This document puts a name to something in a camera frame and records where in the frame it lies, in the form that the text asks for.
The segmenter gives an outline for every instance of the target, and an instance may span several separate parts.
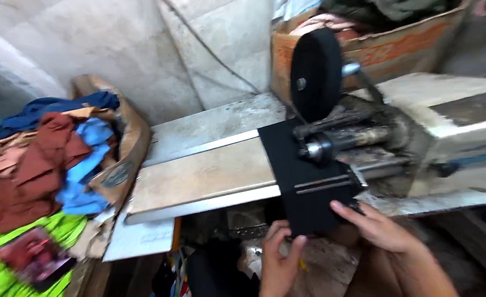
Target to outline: electrical wire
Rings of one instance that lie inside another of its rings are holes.
[[[183,25],[186,26],[186,28],[192,33],[192,35],[199,41],[199,43],[208,51],[208,53],[219,63],[221,66],[223,66],[228,72],[230,72],[233,76],[239,78],[241,81],[243,81],[246,85],[248,85],[253,92],[250,92],[253,95],[259,95],[261,92],[256,88],[253,84],[251,84],[248,80],[246,80],[244,77],[241,75],[237,74],[235,71],[233,71],[230,67],[228,67],[223,61],[220,60],[216,56],[216,54],[208,47],[208,45],[201,39],[199,34],[188,24],[187,20],[182,16],[182,14],[175,8],[175,6],[169,1],[169,0],[162,0],[162,2],[166,3],[170,11],[172,11],[177,18],[183,23]]]

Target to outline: black felt wheel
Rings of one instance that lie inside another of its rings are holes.
[[[292,103],[308,122],[325,118],[339,101],[342,51],[328,28],[303,35],[292,53]]]

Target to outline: blue cloth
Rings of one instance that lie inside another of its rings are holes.
[[[7,138],[18,131],[34,130],[38,127],[42,116],[51,111],[63,112],[83,108],[82,103],[100,108],[117,109],[120,102],[115,94],[97,92],[73,100],[59,98],[39,98],[29,102],[17,115],[3,119],[0,122],[0,139]]]
[[[76,129],[84,142],[93,148],[93,152],[80,163],[67,171],[66,184],[56,195],[56,201],[63,204],[63,211],[69,214],[100,213],[109,202],[99,193],[89,190],[84,192],[87,183],[98,173],[96,167],[109,151],[107,139],[113,131],[107,123],[98,118],[89,118]]]

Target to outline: metal plate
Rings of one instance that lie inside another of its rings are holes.
[[[439,115],[464,127],[486,121],[486,92],[438,105],[430,106]]]
[[[291,96],[307,122],[325,118],[338,103],[342,52],[328,28],[303,35],[292,53]]]

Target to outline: neon green fabric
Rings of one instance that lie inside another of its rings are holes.
[[[43,226],[57,242],[63,247],[69,248],[76,243],[76,240],[84,230],[86,223],[86,216],[67,215],[61,211],[53,216],[40,218],[32,224],[22,226],[12,232],[0,235],[0,246],[34,226]],[[64,289],[70,282],[71,273],[72,272],[69,272],[64,275],[46,292],[38,294],[31,287],[18,282],[16,276],[0,263],[0,297],[62,296]]]

